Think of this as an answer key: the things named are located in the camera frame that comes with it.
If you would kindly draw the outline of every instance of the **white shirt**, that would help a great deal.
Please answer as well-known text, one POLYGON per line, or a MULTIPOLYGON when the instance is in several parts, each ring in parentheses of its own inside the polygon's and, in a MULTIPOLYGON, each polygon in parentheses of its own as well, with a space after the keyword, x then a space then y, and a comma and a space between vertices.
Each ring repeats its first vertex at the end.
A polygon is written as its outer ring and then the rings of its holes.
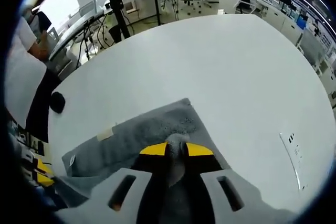
POLYGON ((27 21, 21 18, 8 52, 5 72, 5 105, 25 129, 30 106, 47 67, 27 51, 36 41, 27 21))

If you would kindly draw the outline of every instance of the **gray cloth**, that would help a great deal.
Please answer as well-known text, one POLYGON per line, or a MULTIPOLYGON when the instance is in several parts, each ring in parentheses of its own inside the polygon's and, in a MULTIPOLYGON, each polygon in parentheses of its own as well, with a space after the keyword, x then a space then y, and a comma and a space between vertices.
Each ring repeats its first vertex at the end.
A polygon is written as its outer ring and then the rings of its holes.
POLYGON ((212 142, 189 99, 174 102, 139 115, 112 128, 113 135, 103 141, 96 137, 62 157, 68 177, 59 177, 55 187, 66 203, 77 206, 90 197, 91 189, 120 168, 130 168, 139 152, 163 143, 172 134, 186 135, 191 143, 213 151, 223 169, 229 165, 212 142), (71 166, 70 160, 75 156, 71 166), (74 193, 69 195, 69 188, 74 193))

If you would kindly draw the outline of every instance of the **window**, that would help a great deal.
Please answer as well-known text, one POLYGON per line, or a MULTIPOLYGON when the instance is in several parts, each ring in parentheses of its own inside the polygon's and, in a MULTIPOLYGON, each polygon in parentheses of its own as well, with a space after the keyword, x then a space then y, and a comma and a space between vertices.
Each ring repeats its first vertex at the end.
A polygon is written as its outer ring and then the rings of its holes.
POLYGON ((47 15, 56 30, 78 9, 77 0, 44 0, 40 6, 40 10, 47 15))

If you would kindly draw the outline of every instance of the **sticker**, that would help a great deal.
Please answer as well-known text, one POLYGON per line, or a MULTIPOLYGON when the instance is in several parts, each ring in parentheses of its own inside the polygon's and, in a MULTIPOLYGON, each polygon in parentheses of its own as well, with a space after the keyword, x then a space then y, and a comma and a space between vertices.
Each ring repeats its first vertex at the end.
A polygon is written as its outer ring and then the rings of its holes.
POLYGON ((107 129, 107 130, 103 131, 102 133, 98 134, 97 135, 97 140, 98 141, 103 141, 105 139, 108 139, 111 136, 113 136, 112 128, 107 129))
POLYGON ((295 135, 293 130, 291 131, 289 128, 284 128, 280 133, 280 138, 292 163, 298 183, 298 188, 299 190, 304 190, 307 187, 307 180, 305 179, 302 169, 303 152, 300 148, 298 136, 295 135))

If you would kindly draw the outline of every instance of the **computer monitor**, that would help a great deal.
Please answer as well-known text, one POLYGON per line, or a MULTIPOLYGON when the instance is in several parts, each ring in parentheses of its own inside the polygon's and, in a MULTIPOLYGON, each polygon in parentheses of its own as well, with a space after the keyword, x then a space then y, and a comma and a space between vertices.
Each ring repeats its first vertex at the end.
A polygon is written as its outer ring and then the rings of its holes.
POLYGON ((285 3, 286 5, 289 5, 289 6, 292 4, 291 0, 279 0, 279 1, 285 3))

